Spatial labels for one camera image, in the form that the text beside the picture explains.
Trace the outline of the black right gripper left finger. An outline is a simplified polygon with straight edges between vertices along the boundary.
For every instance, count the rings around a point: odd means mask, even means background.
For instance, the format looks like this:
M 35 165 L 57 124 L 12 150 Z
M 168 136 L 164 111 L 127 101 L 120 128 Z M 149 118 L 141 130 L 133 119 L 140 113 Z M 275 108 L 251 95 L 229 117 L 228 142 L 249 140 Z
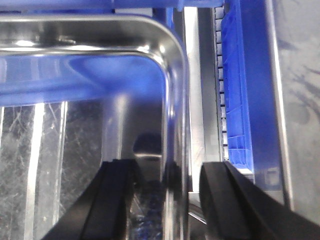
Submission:
M 139 176 L 134 159 L 103 162 L 89 186 L 43 239 L 124 240 Z

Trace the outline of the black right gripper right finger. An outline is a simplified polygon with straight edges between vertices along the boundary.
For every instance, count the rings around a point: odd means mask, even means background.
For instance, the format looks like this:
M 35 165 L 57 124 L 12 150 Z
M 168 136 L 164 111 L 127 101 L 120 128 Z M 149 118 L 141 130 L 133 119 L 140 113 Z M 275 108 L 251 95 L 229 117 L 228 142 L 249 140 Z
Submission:
M 319 225 L 280 204 L 229 162 L 200 170 L 201 209 L 212 240 L 318 240 Z

